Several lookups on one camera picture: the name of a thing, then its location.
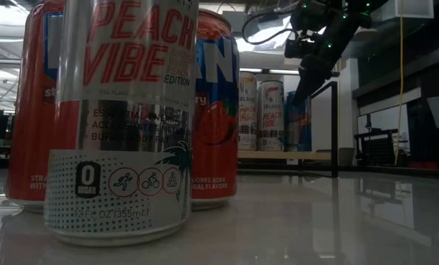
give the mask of soda can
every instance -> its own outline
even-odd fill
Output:
[[[121,246],[190,215],[198,1],[67,0],[45,225]]]
[[[280,81],[261,82],[258,88],[258,148],[285,151],[284,88]]]
[[[310,152],[313,150],[311,132],[311,99],[307,97],[298,107],[293,105],[296,92],[286,97],[286,150]]]
[[[257,76],[240,73],[239,150],[257,150]]]
[[[199,11],[197,63],[194,210],[224,205],[237,187],[239,51],[218,13]]]
[[[63,0],[46,0],[26,20],[7,180],[7,198],[26,211],[43,211],[63,10]]]

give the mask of wooden shelf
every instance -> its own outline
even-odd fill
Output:
[[[261,152],[239,151],[239,158],[330,160],[329,152]]]

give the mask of metal pole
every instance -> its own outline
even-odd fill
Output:
[[[338,84],[332,82],[332,177],[338,177]]]

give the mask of glossy table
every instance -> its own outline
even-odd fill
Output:
[[[439,264],[439,180],[241,175],[225,207],[148,244],[62,244],[1,195],[0,264]]]

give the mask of palm tree graphic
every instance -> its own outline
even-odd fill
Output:
[[[173,154],[172,156],[168,158],[164,158],[156,163],[156,165],[159,164],[168,164],[168,165],[174,165],[178,166],[179,170],[182,173],[182,181],[185,181],[185,194],[183,198],[183,211],[182,211],[182,219],[185,219],[187,216],[187,208],[188,208],[188,181],[187,177],[190,177],[191,173],[191,160],[192,160],[192,149],[188,146],[188,144],[184,141],[178,141],[177,146],[171,146],[169,148],[164,149],[164,152]],[[175,194],[176,200],[180,201],[180,192],[181,190],[178,190],[178,192]]]

